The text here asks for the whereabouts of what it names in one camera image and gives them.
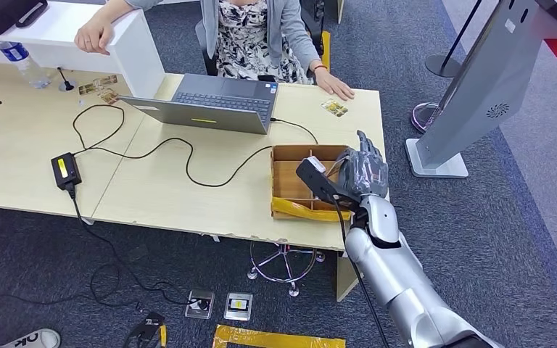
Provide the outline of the person's right hand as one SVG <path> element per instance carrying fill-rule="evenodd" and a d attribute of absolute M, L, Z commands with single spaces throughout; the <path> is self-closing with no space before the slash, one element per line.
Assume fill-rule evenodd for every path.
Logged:
<path fill-rule="evenodd" d="M 109 56 L 107 44 L 112 34 L 112 23 L 108 19 L 93 17 L 78 29 L 74 42 L 84 52 Z"/>

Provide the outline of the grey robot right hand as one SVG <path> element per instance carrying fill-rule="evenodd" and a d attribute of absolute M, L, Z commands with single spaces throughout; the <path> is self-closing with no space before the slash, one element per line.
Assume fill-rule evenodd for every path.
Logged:
<path fill-rule="evenodd" d="M 374 194 L 385 198 L 389 193 L 388 164 L 363 131 L 356 133 L 360 148 L 347 147 L 336 159 L 337 184 L 354 196 Z"/>

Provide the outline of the person's left hand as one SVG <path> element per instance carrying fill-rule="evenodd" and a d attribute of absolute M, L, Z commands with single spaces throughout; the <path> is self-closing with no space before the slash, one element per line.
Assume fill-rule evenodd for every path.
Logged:
<path fill-rule="evenodd" d="M 314 72 L 317 86 L 328 94 L 333 94 L 343 101 L 355 98 L 353 90 L 340 79 L 333 76 L 325 67 L 319 67 Z"/>

